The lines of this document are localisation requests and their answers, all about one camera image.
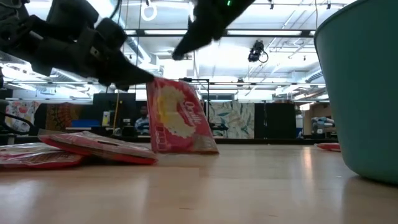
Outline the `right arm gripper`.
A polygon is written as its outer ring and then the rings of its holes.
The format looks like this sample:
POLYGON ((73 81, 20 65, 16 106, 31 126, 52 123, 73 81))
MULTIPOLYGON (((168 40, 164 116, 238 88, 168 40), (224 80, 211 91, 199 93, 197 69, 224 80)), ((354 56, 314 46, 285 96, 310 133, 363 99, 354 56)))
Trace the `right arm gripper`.
POLYGON ((172 53, 173 60, 182 60, 187 53, 219 40, 227 28, 254 0, 197 0, 194 20, 172 53))

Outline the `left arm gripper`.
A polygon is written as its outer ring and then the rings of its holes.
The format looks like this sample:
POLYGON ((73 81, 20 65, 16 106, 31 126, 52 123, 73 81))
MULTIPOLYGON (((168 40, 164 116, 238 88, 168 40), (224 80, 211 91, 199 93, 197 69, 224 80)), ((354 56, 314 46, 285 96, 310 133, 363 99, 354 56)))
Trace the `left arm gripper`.
POLYGON ((43 38, 34 56, 51 68, 96 78, 106 86, 114 84, 118 90, 128 91, 131 85, 152 82, 154 76, 132 64, 120 51, 125 40, 123 29, 105 18, 95 28, 84 28, 74 42, 43 38))

